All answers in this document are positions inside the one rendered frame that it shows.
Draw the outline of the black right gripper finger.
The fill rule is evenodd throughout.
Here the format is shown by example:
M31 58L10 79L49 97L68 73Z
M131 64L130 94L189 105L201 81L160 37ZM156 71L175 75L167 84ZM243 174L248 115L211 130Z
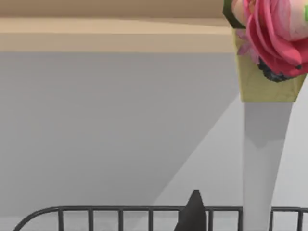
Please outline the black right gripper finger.
M207 231L206 212L199 190L193 190L174 231Z

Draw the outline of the wooden cupboard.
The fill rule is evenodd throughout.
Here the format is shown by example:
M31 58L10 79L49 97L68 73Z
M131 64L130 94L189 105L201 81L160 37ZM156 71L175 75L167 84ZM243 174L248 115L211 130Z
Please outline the wooden cupboard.
M0 0L0 51L232 52L223 0Z

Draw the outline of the pink flower in olive pot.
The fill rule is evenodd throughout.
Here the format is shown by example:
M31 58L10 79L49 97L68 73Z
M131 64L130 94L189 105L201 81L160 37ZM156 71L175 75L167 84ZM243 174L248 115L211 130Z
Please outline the pink flower in olive pot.
M295 102L308 75L308 0L224 0L243 102Z

